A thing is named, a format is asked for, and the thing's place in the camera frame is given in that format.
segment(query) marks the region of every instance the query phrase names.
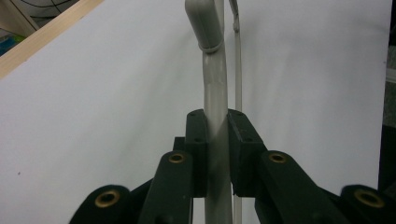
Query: white surface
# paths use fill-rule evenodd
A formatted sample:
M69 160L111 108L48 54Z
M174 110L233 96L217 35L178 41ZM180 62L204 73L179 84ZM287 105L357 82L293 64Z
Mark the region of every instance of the white surface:
M224 44L216 52L203 52L204 111L207 127L207 190L205 224L233 224L228 150L227 63Z
M268 148L336 193L376 186L390 5L239 3L245 113ZM232 24L226 7L229 82ZM3 78L0 223L66 223L94 189L151 178L187 113L203 107L201 66L183 1L120 0ZM250 205L244 223L257 223Z

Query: white wall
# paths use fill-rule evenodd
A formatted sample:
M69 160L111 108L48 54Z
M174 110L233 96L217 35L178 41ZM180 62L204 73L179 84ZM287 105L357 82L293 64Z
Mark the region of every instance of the white wall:
M239 3L246 114L335 193L376 186L390 4ZM228 7L225 42L233 107ZM0 223L65 223L94 189L137 187L202 107L183 1L105 1L0 81Z

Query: hole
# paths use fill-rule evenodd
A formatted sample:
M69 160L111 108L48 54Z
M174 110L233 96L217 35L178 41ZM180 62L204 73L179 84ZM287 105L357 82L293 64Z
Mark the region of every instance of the hole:
M169 215L159 215L155 217L155 224L172 224L174 219Z
M357 189L355 190L354 195L359 202L374 208L381 208L385 205L384 201L370 190Z
M169 157L169 161L172 163L181 163L184 161L184 156L182 154L176 153Z
M272 154L270 154L269 158L271 161L278 162L278 163L286 162L286 157L280 153L272 153Z
M116 196L114 194L105 194L103 195L100 200L104 203L108 203L113 201L116 198Z
M120 199L119 192L114 189L111 189L97 196L95 200L95 205L100 208L106 208L118 202L119 199Z

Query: black plastic part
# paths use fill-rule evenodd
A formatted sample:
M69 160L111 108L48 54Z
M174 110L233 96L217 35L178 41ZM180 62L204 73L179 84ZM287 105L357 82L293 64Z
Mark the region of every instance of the black plastic part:
M194 157L194 198L206 196L207 187L207 132L203 109L191 111L187 115L184 150Z
M192 218L192 156L185 151L163 155L138 224L188 224Z
M262 186L256 164L267 148L242 112L229 109L228 125L233 194L239 197L256 197Z
M291 156L264 152L259 169L283 223L349 223Z
M341 192L342 211L352 223L395 223L396 202L362 185L346 186Z
M152 179L131 191L128 205L121 216L120 223L137 223L143 209L143 204L149 193L151 182Z
M185 137L175 137L173 150L182 150L182 151L184 151L185 150L184 142L186 141L185 139L186 139Z
M335 195L335 194L327 191L326 189L322 189L322 188L320 188L320 189L330 199L330 201L332 201L334 204L340 203L340 196Z
M383 192L396 183L396 128L382 126L378 190ZM389 195L396 199L396 192Z
M279 224L282 222L282 217L276 209L276 206L271 198L260 197L256 198L254 202L257 218L261 224Z
M120 223L129 202L129 190L122 186L108 185L96 189L82 203L72 217L70 224L112 224ZM103 205L99 207L96 200Z

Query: wooden edge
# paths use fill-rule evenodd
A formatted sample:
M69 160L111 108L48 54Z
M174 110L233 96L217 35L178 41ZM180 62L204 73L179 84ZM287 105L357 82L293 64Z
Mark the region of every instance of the wooden edge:
M79 0L64 13L1 56L0 79L8 75L23 62L26 62L32 55L74 25L103 1L104 0Z

